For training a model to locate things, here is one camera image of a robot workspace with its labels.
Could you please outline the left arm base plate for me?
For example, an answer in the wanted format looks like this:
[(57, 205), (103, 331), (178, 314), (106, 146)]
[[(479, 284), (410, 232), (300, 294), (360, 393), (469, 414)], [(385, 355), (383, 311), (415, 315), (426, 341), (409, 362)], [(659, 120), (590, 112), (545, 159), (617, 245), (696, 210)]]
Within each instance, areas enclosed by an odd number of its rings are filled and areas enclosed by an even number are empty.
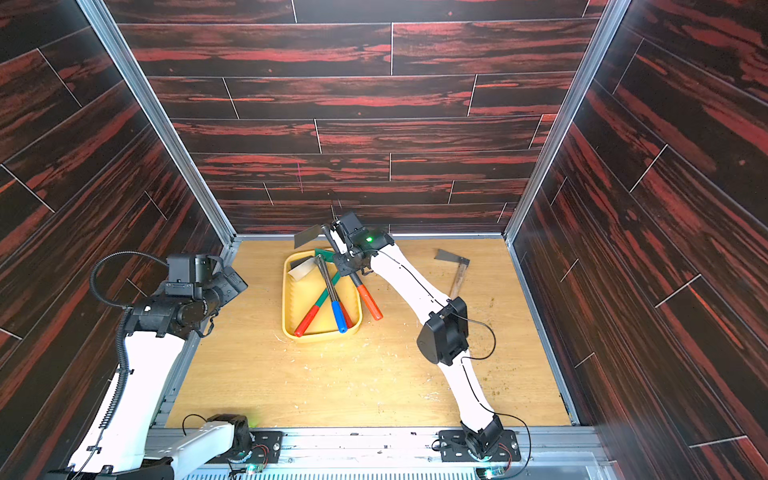
[(279, 461), (283, 449), (284, 431), (251, 430), (250, 449), (245, 453), (225, 454), (214, 457), (207, 465), (268, 465)]

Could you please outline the yellow plastic storage tray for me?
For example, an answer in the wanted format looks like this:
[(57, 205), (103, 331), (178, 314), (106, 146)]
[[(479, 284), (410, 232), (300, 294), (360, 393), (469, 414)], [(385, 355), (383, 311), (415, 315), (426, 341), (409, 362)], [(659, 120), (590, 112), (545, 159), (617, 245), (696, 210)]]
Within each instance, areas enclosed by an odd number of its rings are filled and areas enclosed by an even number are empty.
[(283, 266), (282, 331), (290, 340), (299, 343), (330, 341), (353, 335), (359, 330), (364, 317), (356, 286), (349, 276), (337, 274), (332, 260), (326, 266), (340, 304), (345, 306), (354, 322), (351, 329), (339, 329), (326, 283), (316, 267), (299, 280), (290, 274), (293, 268), (314, 256), (314, 250), (300, 251), (288, 256)]

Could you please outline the dark hoe red grip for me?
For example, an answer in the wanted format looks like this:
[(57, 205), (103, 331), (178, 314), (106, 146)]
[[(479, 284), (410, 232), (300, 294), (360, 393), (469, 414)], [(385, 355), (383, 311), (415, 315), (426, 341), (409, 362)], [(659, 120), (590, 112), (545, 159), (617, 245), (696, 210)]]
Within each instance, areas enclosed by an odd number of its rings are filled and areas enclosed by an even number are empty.
[[(342, 253), (341, 247), (338, 245), (335, 237), (332, 235), (330, 226), (326, 224), (313, 225), (299, 233), (296, 233), (293, 236), (294, 248), (298, 249), (300, 246), (315, 240), (320, 234), (323, 234), (326, 237), (335, 253)], [(370, 294), (369, 290), (363, 284), (360, 276), (357, 273), (351, 273), (350, 276), (352, 282), (357, 288), (358, 293), (360, 294), (362, 301), (365, 303), (373, 318), (375, 320), (381, 320), (383, 318), (383, 314), (373, 299), (372, 295)]]

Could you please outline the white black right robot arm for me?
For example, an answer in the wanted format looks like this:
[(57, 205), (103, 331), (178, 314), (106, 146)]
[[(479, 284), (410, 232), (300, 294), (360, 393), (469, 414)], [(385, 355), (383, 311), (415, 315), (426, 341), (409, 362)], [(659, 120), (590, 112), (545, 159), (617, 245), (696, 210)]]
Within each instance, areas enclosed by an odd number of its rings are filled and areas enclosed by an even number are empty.
[(504, 432), (499, 415), (486, 399), (469, 349), (467, 305), (432, 285), (406, 258), (394, 239), (365, 228), (353, 213), (321, 228), (344, 276), (369, 269), (383, 278), (408, 304), (421, 324), (417, 346), (443, 373), (459, 409), (465, 442), (484, 460), (495, 453)]

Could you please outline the wooden handle hoe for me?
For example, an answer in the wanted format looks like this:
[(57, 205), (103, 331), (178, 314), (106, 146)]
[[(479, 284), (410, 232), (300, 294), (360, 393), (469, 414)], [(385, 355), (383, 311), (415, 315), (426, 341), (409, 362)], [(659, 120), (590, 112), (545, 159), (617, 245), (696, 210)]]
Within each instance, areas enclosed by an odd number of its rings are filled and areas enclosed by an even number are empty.
[(459, 296), (459, 292), (466, 278), (467, 270), (470, 265), (470, 260), (466, 257), (456, 255), (454, 253), (438, 249), (434, 257), (435, 260), (455, 263), (457, 265), (456, 274), (454, 276), (449, 297), (451, 299)]

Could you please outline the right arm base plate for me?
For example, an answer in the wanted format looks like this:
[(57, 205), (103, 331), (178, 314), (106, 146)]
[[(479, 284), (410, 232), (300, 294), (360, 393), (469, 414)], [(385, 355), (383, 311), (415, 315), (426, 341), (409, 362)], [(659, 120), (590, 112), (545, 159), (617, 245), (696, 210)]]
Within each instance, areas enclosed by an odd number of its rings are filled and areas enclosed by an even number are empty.
[(494, 446), (484, 457), (474, 456), (466, 442), (465, 432), (461, 429), (440, 430), (433, 447), (440, 453), (442, 462), (520, 462), (522, 455), (516, 433), (505, 430)]

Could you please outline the black hoe red grip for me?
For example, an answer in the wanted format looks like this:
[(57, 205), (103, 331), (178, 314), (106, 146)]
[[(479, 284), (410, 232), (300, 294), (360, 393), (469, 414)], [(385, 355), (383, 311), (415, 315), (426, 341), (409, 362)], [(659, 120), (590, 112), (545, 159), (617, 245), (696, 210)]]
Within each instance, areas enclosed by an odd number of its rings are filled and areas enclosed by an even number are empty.
[(344, 321), (345, 321), (346, 328), (347, 329), (351, 329), (354, 326), (354, 322), (352, 321), (349, 313), (347, 312), (347, 310), (346, 310), (346, 308), (345, 308), (345, 306), (343, 304), (341, 304), (341, 310), (342, 310), (342, 314), (343, 314), (343, 318), (344, 318)]

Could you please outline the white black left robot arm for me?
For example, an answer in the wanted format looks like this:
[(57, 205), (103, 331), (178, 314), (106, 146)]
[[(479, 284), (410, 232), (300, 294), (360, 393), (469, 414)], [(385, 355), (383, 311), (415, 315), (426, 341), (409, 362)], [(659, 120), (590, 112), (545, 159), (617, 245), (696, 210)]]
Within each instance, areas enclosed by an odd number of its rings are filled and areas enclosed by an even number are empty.
[(182, 479), (214, 458), (242, 463), (254, 439), (243, 415), (218, 414), (153, 457), (145, 451), (174, 366), (189, 338), (211, 334), (221, 308), (246, 290), (217, 255), (172, 254), (156, 292), (123, 311), (115, 348), (118, 366), (97, 418), (67, 465), (48, 479)]

